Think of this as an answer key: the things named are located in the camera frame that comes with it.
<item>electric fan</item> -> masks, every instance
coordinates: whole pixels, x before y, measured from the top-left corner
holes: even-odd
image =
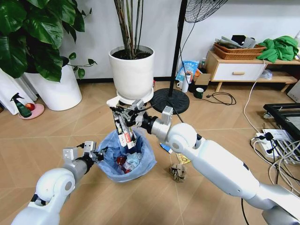
[[[176,109],[177,113],[183,113],[188,109],[188,96],[179,90],[173,89],[176,76],[178,55],[179,52],[181,53],[180,44],[184,20],[186,20],[186,22],[188,23],[194,24],[196,22],[205,20],[207,17],[216,12],[226,2],[227,0],[181,1],[170,88],[159,89],[154,92],[154,96],[150,103],[155,110],[162,112],[166,106],[171,106]]]

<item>white planter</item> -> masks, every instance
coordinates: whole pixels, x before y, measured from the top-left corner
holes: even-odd
[[[150,101],[153,97],[154,50],[140,45],[140,50],[151,53],[151,56],[140,60],[121,60],[112,56],[122,49],[124,47],[118,47],[108,53],[117,95],[126,100]]]
[[[65,65],[62,67],[60,82],[46,80],[40,74],[24,74],[51,110],[70,109],[82,100],[82,95],[71,66]]]

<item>wooden side table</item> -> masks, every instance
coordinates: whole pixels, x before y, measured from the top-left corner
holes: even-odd
[[[255,82],[268,65],[298,65],[299,60],[283,61],[276,60],[275,63],[265,60],[224,60],[218,57],[213,51],[209,51],[206,59],[207,73],[211,74],[210,80],[219,82],[216,92],[220,91],[223,82]],[[281,92],[284,92],[292,83],[298,80],[285,71],[272,71],[271,80],[259,78],[258,83],[285,83]]]

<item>power strip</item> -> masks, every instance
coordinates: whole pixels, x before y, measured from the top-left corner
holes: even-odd
[[[261,135],[265,135],[265,134],[264,133],[256,133],[257,137],[261,136]],[[266,139],[263,139],[263,140],[259,140],[259,142],[257,144],[259,145],[261,153],[265,157],[273,159],[273,152],[272,153],[267,153],[267,150],[270,150],[270,149],[273,148],[273,146],[272,146],[272,144],[271,144],[270,141],[268,141]],[[274,156],[275,156],[275,158],[278,158],[278,156],[279,156],[276,150],[274,151]]]

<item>table drawer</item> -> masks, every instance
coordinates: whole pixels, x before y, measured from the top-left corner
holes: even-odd
[[[263,71],[263,64],[220,63],[213,81],[255,81]]]

